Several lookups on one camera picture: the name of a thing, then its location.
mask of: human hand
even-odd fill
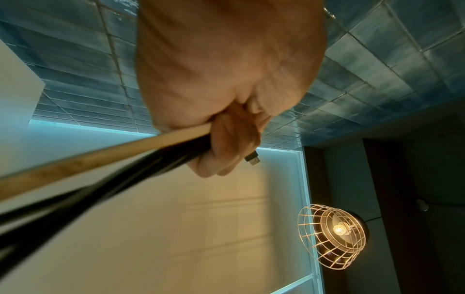
[[[202,177],[227,174],[315,79],[326,48],[322,1],[139,2],[136,71],[155,127],[213,120],[212,150],[190,166]]]

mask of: hanging light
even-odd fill
[[[318,204],[302,208],[298,227],[308,252],[321,265],[335,270],[350,266],[370,235],[358,215]]]

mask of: lampshade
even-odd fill
[[[364,249],[368,227],[356,214],[311,204],[299,213],[299,234],[308,252],[323,266],[342,270]]]

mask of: wire cage lampshade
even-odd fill
[[[299,234],[308,252],[321,265],[346,269],[364,249],[368,227],[356,214],[311,204],[299,213]]]

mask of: hand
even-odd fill
[[[161,131],[213,120],[212,150],[190,164],[224,175],[294,106],[326,49],[322,0],[139,0],[136,71]]]

